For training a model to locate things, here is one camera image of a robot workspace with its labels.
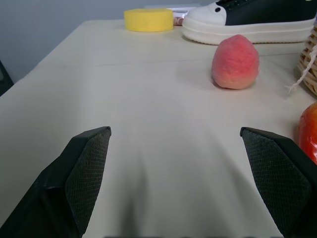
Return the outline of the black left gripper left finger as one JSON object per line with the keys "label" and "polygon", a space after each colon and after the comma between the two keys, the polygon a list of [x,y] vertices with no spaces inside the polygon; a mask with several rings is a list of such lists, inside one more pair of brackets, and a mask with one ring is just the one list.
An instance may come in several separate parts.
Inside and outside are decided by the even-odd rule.
{"label": "black left gripper left finger", "polygon": [[103,180],[108,126],[73,137],[0,227],[0,238],[82,238]]}

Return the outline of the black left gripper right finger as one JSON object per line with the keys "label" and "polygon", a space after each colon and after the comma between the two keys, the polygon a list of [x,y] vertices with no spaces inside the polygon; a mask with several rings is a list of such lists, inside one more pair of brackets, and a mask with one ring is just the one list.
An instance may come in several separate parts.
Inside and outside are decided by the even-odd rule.
{"label": "black left gripper right finger", "polygon": [[284,238],[317,238],[317,165],[287,137],[242,127],[257,190]]}

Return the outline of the woven wicker basket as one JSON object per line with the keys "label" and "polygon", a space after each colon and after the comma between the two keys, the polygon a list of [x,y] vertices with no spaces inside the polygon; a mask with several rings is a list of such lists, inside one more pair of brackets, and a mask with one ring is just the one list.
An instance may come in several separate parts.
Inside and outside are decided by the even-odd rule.
{"label": "woven wicker basket", "polygon": [[317,96],[317,22],[314,23],[305,42],[297,67],[301,73],[301,80]]}

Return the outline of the red apple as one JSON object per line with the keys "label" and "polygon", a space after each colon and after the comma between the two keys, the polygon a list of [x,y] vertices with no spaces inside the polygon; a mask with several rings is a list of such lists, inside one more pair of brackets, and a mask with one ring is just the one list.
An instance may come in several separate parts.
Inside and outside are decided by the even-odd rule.
{"label": "red apple", "polygon": [[304,110],[298,128],[299,147],[317,165],[317,102]]}

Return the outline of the pink peach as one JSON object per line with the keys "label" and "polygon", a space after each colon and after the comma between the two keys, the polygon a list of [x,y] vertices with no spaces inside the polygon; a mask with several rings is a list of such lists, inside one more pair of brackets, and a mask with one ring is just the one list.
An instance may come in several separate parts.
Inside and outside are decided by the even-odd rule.
{"label": "pink peach", "polygon": [[211,64],[211,78],[221,88],[241,90],[254,84],[259,70],[259,53],[252,42],[235,35],[218,45]]}

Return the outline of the black and white sneaker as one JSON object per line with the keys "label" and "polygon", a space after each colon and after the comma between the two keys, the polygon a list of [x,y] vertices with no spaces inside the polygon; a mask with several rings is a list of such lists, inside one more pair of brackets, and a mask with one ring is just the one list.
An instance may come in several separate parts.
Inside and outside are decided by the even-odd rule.
{"label": "black and white sneaker", "polygon": [[306,40],[317,15],[317,0],[218,0],[190,10],[182,23],[185,38],[218,45],[235,35],[257,43]]}

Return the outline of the yellow round sponge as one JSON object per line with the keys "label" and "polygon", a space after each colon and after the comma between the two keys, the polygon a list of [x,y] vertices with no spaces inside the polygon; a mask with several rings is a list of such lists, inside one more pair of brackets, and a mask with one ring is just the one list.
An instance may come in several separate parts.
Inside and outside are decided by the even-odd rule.
{"label": "yellow round sponge", "polygon": [[134,32],[173,30],[173,11],[167,8],[137,8],[123,13],[125,27]]}

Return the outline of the pink printed box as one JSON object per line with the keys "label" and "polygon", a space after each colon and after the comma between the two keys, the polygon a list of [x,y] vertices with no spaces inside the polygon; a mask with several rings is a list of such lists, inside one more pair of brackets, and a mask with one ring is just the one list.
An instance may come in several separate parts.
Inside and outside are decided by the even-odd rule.
{"label": "pink printed box", "polygon": [[183,20],[188,12],[196,7],[174,7],[170,8],[173,12],[173,25],[174,26],[182,26]]}

